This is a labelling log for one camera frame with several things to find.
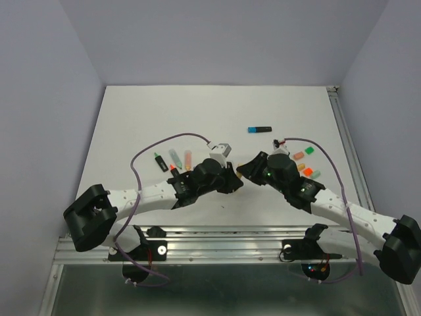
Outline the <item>yellow pastel highlighter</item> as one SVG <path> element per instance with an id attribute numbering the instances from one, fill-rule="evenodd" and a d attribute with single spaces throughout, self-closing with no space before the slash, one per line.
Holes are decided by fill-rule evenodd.
<path id="1" fill-rule="evenodd" d="M 243 165 L 243 163 L 239 163 L 238 165 L 237 165 L 237 168 L 240 168 L 241 166 Z M 238 171 L 238 170 L 236 170 L 236 175 L 237 175 L 237 177 L 239 178 L 239 179 L 241 179 L 242 178 L 242 174 Z"/>

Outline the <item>green highlighter cap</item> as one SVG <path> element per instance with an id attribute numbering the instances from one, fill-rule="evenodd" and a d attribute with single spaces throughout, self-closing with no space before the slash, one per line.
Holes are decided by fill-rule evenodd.
<path id="1" fill-rule="evenodd" d="M 313 147 L 308 147 L 308 148 L 305 149 L 305 153 L 308 154 L 308 155 L 310 155 L 313 152 L 314 152 L 314 148 Z"/>

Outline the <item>orange pastel highlighter cap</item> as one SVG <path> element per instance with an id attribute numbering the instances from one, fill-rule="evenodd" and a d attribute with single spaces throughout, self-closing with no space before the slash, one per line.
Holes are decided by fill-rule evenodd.
<path id="1" fill-rule="evenodd" d="M 304 153 L 302 151 L 293 155 L 294 160 L 300 160 L 304 157 Z"/>

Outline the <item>mint highlighter cap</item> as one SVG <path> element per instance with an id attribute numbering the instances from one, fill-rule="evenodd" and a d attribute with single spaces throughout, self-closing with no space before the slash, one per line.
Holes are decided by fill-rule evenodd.
<path id="1" fill-rule="evenodd" d="M 316 179 L 316 178 L 318 178 L 320 175 L 321 175 L 321 172 L 320 172 L 320 171 L 314 171 L 314 172 L 310 175 L 310 177 L 311 177 L 312 179 Z"/>

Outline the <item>orange highlighter black body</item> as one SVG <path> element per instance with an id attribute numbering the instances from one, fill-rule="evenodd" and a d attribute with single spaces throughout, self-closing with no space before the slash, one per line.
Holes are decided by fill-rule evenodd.
<path id="1" fill-rule="evenodd" d="M 174 165 L 170 165 L 170 172 L 174 178 L 180 175 L 180 173 L 178 172 L 178 168 Z"/>

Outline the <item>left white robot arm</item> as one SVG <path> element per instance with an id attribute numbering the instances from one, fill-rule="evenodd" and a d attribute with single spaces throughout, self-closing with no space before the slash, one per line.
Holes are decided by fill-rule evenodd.
<path id="1" fill-rule="evenodd" d="M 232 194 L 243 186 L 231 163 L 222 167 L 211 158 L 192 171 L 172 169 L 171 174 L 168 180 L 136 190 L 106 190 L 101 184 L 89 187 L 63 213 L 76 251 L 107 246 L 122 249 L 131 259 L 140 259 L 147 244 L 140 239 L 139 230 L 123 224 L 123 219 L 187 207 L 205 194 Z"/>

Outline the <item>orange pastel highlighter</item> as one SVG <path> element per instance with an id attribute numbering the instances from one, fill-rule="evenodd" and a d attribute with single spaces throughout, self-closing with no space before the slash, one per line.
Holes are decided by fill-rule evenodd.
<path id="1" fill-rule="evenodd" d="M 192 167 L 192 153 L 190 150 L 186 150 L 184 153 L 184 165 L 187 171 L 191 170 Z"/>

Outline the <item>green highlighter black body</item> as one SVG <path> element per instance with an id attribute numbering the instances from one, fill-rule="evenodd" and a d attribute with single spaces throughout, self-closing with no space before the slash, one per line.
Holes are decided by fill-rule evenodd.
<path id="1" fill-rule="evenodd" d="M 164 161 L 164 159 L 162 158 L 161 155 L 154 152 L 154 158 L 155 158 L 155 161 L 157 162 L 157 165 L 160 167 L 162 172 L 167 172 L 169 170 L 167 164 L 165 163 L 165 161 Z"/>

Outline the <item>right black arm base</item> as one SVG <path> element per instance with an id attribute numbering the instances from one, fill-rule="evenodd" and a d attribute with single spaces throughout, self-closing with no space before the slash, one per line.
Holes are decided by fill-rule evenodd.
<path id="1" fill-rule="evenodd" d="M 308 228 L 302 239 L 289 239 L 282 241 L 282 249 L 278 258 L 283 263 L 294 261 L 314 261 L 314 263 L 302 263 L 304 275 L 318 282 L 326 281 L 330 275 L 330 260 L 341 259 L 342 255 L 329 253 L 317 244 L 321 234 L 328 229 L 325 224 L 315 224 Z"/>

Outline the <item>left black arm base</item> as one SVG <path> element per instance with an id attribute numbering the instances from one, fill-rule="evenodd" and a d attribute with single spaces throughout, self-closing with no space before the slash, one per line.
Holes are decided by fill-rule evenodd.
<path id="1" fill-rule="evenodd" d="M 125 255 L 118 248 L 110 248 L 108 260 L 122 263 L 122 276 L 126 284 L 149 288 L 167 285 L 170 282 L 167 276 L 153 272 L 153 264 L 164 262 L 167 258 L 166 232 L 158 226 L 148 228 L 146 234 L 139 226 L 134 228 L 140 244 Z"/>

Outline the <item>aluminium front rail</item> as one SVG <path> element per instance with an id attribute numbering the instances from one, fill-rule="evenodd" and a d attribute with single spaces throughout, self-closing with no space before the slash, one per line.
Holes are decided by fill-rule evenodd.
<path id="1" fill-rule="evenodd" d="M 154 265 L 200 264 L 270 264 L 282 263 L 278 254 L 282 240 L 301 239 L 305 226 L 163 226 L 166 240 L 166 261 Z M 87 252 L 77 252 L 70 235 L 59 238 L 53 264 L 56 265 L 111 265 L 109 248 L 99 246 Z"/>

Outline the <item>aluminium right side rail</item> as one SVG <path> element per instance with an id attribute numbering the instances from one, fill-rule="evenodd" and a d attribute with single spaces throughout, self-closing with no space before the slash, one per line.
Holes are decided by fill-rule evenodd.
<path id="1" fill-rule="evenodd" d="M 338 88 L 335 86 L 328 86 L 326 91 L 332 106 L 332 111 L 337 123 L 341 142 L 345 150 L 345 156 L 351 171 L 351 176 L 357 192 L 359 203 L 361 206 L 371 211 L 375 211 L 366 179 L 364 177 L 364 173 L 362 171 L 362 167 L 360 165 L 360 161 L 341 108 Z"/>

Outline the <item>mint pastel highlighter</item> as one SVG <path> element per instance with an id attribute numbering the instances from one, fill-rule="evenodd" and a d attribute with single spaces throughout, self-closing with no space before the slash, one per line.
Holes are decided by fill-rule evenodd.
<path id="1" fill-rule="evenodd" d="M 169 152 L 169 155 L 170 155 L 171 159 L 173 160 L 174 164 L 179 169 L 183 169 L 182 161 L 181 161 L 179 155 L 177 154 L 176 150 L 175 149 L 169 149 L 168 152 Z"/>

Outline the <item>blue highlighter black body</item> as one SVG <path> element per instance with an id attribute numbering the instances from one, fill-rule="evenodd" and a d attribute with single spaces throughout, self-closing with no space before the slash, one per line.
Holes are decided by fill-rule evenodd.
<path id="1" fill-rule="evenodd" d="M 265 133 L 265 132 L 271 132 L 271 131 L 272 131 L 271 126 L 250 126 L 247 128 L 247 132 L 250 134 Z"/>

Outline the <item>aluminium rail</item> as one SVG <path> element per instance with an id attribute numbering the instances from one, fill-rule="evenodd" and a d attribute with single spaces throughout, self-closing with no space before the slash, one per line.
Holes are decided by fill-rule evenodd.
<path id="1" fill-rule="evenodd" d="M 364 173 L 362 171 L 362 167 L 360 165 L 360 161 L 341 108 L 338 88 L 335 86 L 328 86 L 326 91 L 332 106 L 332 111 L 337 123 L 341 142 L 345 150 L 345 156 L 351 171 L 351 176 L 357 192 L 359 203 L 361 206 L 371 211 L 375 211 L 366 179 L 364 177 Z"/>
<path id="2" fill-rule="evenodd" d="M 163 226 L 166 240 L 166 261 L 154 265 L 200 264 L 270 264 L 282 263 L 278 254 L 282 240 L 301 239 L 305 226 Z M 109 248 L 99 246 L 87 252 L 77 252 L 70 235 L 59 238 L 53 264 L 56 265 L 111 265 Z"/>

